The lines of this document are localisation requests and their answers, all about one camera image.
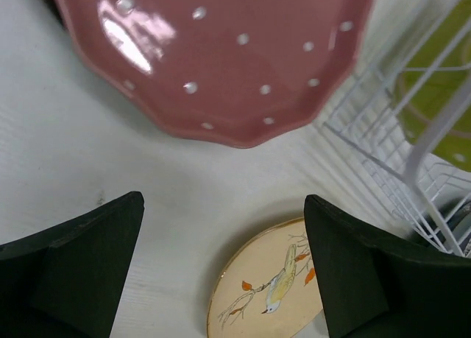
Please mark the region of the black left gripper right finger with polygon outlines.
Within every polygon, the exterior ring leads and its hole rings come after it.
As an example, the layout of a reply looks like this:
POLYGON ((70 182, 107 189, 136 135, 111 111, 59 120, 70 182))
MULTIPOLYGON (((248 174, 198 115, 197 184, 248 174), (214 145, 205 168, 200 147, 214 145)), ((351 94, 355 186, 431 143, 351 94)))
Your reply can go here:
POLYGON ((331 337, 469 337, 470 260, 376 228, 318 195, 305 228, 331 337))

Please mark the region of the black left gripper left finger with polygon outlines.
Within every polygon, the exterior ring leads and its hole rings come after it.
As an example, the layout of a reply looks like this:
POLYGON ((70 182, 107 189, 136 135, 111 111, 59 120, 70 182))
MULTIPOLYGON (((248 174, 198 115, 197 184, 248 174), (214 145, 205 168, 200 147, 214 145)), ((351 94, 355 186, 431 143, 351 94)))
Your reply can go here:
POLYGON ((144 217, 131 191, 1 246, 2 337, 109 337, 144 217))

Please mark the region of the green polka dot plate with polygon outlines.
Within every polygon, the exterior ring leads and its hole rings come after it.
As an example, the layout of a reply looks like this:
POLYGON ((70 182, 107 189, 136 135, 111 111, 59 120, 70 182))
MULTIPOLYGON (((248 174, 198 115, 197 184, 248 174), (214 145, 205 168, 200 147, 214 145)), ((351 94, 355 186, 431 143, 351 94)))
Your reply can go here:
MULTIPOLYGON (((416 85, 425 69, 431 66, 469 20, 470 0, 461 0, 398 75, 394 87, 394 106, 416 85)), ((469 76, 470 33, 467 33, 397 114, 410 144, 416 142, 469 76)), ((437 144, 433 154, 461 170, 470 171, 470 110, 463 113, 437 144)))

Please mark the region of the pink polka dot plate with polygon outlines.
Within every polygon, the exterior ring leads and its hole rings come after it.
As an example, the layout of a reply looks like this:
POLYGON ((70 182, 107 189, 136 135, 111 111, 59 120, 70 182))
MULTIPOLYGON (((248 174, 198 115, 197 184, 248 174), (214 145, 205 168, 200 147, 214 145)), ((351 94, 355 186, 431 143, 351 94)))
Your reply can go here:
POLYGON ((311 123, 375 0, 54 0, 82 62, 180 137, 251 148, 311 123))

